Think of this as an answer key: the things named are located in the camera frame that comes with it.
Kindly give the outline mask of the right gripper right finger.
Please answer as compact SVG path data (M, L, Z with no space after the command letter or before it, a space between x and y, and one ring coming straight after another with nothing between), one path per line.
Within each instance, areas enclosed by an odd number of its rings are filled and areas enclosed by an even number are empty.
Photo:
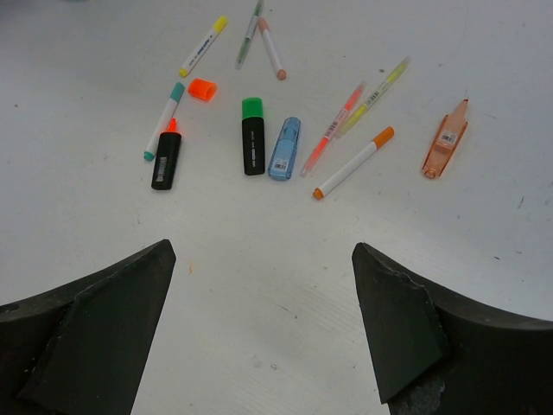
M390 413L551 413L550 321L474 301L365 243L352 261L378 395Z

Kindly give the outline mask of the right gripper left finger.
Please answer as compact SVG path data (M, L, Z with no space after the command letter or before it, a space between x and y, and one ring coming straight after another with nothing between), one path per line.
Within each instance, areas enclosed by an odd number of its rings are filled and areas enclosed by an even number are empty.
M176 256L163 239L1 307L3 414L129 414Z

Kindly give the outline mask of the pink capped white marker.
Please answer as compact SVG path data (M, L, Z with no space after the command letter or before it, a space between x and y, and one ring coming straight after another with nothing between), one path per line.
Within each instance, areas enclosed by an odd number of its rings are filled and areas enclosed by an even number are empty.
M278 80L285 80L287 72L277 51L276 44L272 39L269 24L264 17L258 20L258 27L263 38L264 46L270 59L270 64Z

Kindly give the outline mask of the teal capped white marker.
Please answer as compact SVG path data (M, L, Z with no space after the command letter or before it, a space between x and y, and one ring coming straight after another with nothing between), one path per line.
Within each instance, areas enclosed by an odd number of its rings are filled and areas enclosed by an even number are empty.
M175 86L168 98L168 101L162 111L162 114L157 122L156 128L153 131L145 151L143 152L143 159L150 162L155 159L158 146L159 137L164 132L172 120L176 108L181 101L182 94L185 91L185 86L181 82L176 82Z

